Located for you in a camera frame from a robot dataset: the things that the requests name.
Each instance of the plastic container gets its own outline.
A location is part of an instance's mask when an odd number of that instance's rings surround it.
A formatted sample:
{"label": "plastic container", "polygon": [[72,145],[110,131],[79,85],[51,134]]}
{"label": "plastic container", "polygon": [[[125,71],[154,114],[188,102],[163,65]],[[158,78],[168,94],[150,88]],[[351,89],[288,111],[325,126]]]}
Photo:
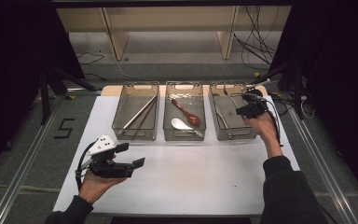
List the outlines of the plastic container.
{"label": "plastic container", "polygon": [[[200,124],[191,124],[186,113],[172,104],[176,100],[186,111],[200,118]],[[188,127],[196,130],[178,130],[172,126],[172,119],[180,119]],[[203,141],[205,135],[205,108],[201,82],[167,82],[163,130],[166,141]]]}
{"label": "plastic container", "polygon": [[112,129],[118,140],[156,140],[158,82],[123,85]]}
{"label": "plastic container", "polygon": [[209,101],[211,105],[214,128],[217,140],[252,139],[256,137],[251,126],[244,123],[243,118],[237,115],[236,106],[245,106],[241,93],[245,83],[241,81],[213,82],[210,85]]}

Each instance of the white table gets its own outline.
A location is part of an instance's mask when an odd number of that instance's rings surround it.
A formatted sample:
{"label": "white table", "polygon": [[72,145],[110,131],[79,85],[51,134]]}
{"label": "white table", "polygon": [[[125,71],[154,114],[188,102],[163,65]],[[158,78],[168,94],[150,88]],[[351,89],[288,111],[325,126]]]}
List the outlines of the white table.
{"label": "white table", "polygon": [[[132,162],[145,157],[144,167],[108,190],[94,204],[93,213],[145,217],[248,217],[262,213],[262,164],[267,159],[262,140],[217,141],[209,100],[204,99],[205,140],[166,142],[162,130],[165,103],[161,97],[156,141],[130,143],[129,150],[115,159]],[[111,129],[117,104],[117,96],[99,96],[95,101],[54,211],[64,211],[78,194],[75,169],[87,145],[105,133],[119,143]],[[283,154],[299,170],[282,125],[281,142]]]}

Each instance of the brown spoon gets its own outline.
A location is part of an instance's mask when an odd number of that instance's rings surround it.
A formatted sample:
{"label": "brown spoon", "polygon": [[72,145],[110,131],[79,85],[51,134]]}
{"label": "brown spoon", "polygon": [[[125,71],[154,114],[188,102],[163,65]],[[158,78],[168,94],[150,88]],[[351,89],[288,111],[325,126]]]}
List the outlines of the brown spoon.
{"label": "brown spoon", "polygon": [[191,124],[201,124],[201,119],[199,117],[186,111],[184,108],[182,108],[181,105],[179,105],[179,103],[176,100],[172,99],[171,103],[173,105],[176,105],[176,107],[178,107],[179,109],[181,109],[183,112],[186,113],[188,122],[190,122]]}

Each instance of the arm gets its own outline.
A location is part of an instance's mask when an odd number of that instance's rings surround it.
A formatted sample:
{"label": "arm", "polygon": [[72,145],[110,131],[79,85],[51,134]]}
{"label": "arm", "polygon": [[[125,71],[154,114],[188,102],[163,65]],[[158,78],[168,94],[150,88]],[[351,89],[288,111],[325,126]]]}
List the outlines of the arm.
{"label": "arm", "polygon": [[263,164],[266,181],[261,223],[327,223],[306,177],[294,171],[283,156],[270,116],[264,113],[257,119],[246,119],[245,123],[260,134],[268,155]]}
{"label": "arm", "polygon": [[92,205],[99,200],[104,193],[126,180],[126,178],[101,178],[87,171],[78,196],[74,196],[69,207],[64,212],[51,213],[46,218],[45,224],[75,224],[83,223],[87,215],[92,211]]}

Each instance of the hand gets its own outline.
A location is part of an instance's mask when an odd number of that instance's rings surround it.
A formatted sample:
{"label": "hand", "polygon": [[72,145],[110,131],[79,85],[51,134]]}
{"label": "hand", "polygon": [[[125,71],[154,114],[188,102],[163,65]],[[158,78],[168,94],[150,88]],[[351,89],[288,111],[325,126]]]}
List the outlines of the hand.
{"label": "hand", "polygon": [[126,179],[127,178],[102,178],[94,175],[90,170],[87,170],[83,185],[80,188],[79,197],[90,204],[94,204],[107,190]]}
{"label": "hand", "polygon": [[251,125],[263,140],[270,139],[271,137],[276,138],[277,133],[273,122],[267,112],[264,112],[257,119],[245,119],[245,123]]}
{"label": "hand", "polygon": [[251,125],[257,134],[260,134],[266,145],[267,156],[269,158],[282,156],[282,149],[277,139],[277,132],[274,126],[274,120],[267,112],[257,117],[257,119],[246,119],[245,123]]}

